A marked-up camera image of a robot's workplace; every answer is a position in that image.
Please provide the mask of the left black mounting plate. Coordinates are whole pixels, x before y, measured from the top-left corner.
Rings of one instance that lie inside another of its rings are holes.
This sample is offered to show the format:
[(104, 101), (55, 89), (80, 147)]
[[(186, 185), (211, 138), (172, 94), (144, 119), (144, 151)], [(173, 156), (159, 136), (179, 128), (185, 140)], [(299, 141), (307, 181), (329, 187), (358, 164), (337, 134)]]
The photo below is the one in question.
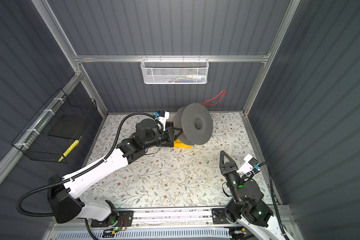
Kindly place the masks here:
[(115, 227), (130, 227), (133, 221), (134, 211), (118, 211), (111, 213), (103, 221), (93, 220), (91, 222), (92, 228), (115, 228)]

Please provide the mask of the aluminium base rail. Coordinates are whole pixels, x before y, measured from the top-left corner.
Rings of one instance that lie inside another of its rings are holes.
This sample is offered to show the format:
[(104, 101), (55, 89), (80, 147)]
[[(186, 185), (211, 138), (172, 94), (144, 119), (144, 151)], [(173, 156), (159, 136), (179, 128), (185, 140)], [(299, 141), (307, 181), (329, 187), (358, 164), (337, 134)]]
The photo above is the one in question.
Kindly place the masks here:
[(52, 221), (43, 237), (45, 240), (258, 240), (249, 230), (237, 223), (214, 225), (213, 208), (182, 207), (122, 209), (134, 211), (130, 227), (121, 231), (110, 228), (91, 228), (83, 220), (65, 224)]

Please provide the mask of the yellow plastic bin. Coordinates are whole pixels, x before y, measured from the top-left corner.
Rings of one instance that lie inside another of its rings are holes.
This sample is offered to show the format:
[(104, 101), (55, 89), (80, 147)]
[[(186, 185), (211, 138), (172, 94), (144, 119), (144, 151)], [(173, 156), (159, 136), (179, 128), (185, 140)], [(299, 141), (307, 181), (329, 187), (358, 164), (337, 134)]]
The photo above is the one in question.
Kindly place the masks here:
[(192, 148), (192, 146), (190, 145), (186, 145), (183, 142), (181, 142), (179, 139), (177, 139), (174, 144), (173, 144), (174, 148)]

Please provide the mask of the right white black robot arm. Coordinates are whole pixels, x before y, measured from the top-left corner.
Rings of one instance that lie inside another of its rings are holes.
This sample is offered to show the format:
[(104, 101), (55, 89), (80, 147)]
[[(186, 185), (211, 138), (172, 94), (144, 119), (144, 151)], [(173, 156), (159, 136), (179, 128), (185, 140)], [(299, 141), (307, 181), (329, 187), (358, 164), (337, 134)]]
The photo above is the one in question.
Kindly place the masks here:
[(236, 162), (220, 151), (220, 171), (230, 189), (231, 200), (225, 206), (225, 216), (231, 223), (242, 225), (259, 240), (292, 240), (294, 237), (283, 227), (276, 200), (272, 198), (273, 209), (263, 201), (264, 194), (253, 179), (261, 167), (251, 155), (246, 156), (248, 171), (240, 176)]

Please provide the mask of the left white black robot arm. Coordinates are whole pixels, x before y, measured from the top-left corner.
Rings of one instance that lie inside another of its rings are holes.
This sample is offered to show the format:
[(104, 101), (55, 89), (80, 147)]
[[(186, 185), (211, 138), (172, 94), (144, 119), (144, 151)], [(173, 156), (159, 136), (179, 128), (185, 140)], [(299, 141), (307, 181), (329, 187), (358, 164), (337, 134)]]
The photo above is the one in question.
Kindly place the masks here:
[(93, 219), (113, 225), (119, 216), (114, 204), (92, 203), (82, 194), (95, 183), (114, 171), (121, 169), (145, 155), (146, 150), (173, 143), (183, 133), (181, 128), (157, 128), (153, 119), (144, 119), (136, 124), (135, 133), (118, 143), (111, 155), (104, 156), (90, 165), (65, 175), (65, 183), (48, 190), (48, 202), (59, 224), (73, 219)]

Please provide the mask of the black flat pad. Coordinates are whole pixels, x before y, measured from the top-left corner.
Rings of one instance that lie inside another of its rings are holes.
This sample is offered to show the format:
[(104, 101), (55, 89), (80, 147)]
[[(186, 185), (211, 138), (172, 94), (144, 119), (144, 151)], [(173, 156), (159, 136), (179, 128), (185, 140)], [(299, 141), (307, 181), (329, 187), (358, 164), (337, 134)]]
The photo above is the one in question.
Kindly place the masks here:
[(78, 132), (82, 118), (72, 115), (63, 115), (49, 131), (48, 136), (73, 139)]

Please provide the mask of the black mounting plate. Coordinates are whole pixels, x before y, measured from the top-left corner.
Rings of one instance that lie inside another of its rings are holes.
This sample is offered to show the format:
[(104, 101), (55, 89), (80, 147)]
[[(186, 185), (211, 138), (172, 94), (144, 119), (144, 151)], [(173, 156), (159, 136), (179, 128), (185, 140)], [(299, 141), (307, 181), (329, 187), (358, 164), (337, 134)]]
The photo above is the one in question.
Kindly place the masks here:
[(91, 222), (92, 228), (115, 228), (115, 227), (130, 227), (133, 221), (134, 211), (118, 211), (111, 213), (103, 221), (93, 220)]
[(211, 212), (214, 225), (230, 224), (224, 208), (213, 208)]

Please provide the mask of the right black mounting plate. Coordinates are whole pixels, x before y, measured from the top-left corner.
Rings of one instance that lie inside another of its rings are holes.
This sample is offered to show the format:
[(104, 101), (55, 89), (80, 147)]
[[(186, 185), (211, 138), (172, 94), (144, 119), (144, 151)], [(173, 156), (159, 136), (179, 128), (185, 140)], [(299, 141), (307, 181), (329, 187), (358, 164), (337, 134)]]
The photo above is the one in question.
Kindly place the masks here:
[(224, 208), (213, 208), (211, 212), (214, 225), (230, 224)]

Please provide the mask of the yellow green striped item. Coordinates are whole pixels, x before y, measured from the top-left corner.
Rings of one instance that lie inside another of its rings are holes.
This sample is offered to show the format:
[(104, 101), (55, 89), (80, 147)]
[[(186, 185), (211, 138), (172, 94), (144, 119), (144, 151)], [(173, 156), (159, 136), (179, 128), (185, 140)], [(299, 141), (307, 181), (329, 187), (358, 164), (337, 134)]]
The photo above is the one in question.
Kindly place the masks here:
[(79, 145), (79, 140), (75, 140), (69, 147), (68, 147), (68, 149), (62, 154), (62, 156), (60, 157), (60, 159), (58, 160), (58, 162), (60, 163), (60, 162), (62, 162), (69, 154), (70, 154), (70, 152), (72, 151), (72, 150), (74, 150), (74, 148), (76, 147), (76, 146), (78, 146)]

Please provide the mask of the items in white basket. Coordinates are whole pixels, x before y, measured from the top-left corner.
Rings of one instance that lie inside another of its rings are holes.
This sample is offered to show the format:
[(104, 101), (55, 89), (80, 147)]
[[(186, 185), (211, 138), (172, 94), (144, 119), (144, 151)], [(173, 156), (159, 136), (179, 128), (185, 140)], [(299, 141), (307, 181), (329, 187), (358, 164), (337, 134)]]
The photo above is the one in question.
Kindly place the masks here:
[(207, 75), (186, 75), (163, 77), (157, 82), (170, 84), (205, 84), (207, 80)]

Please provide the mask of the grey perforated spool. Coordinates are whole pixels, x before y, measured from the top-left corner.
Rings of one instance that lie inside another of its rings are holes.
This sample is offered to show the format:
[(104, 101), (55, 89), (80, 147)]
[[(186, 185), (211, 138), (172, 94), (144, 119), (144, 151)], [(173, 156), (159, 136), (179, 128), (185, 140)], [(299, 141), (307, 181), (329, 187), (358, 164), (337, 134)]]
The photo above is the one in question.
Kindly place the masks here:
[(173, 118), (173, 127), (183, 130), (178, 139), (187, 146), (204, 145), (212, 137), (213, 119), (201, 104), (193, 103), (180, 108)]

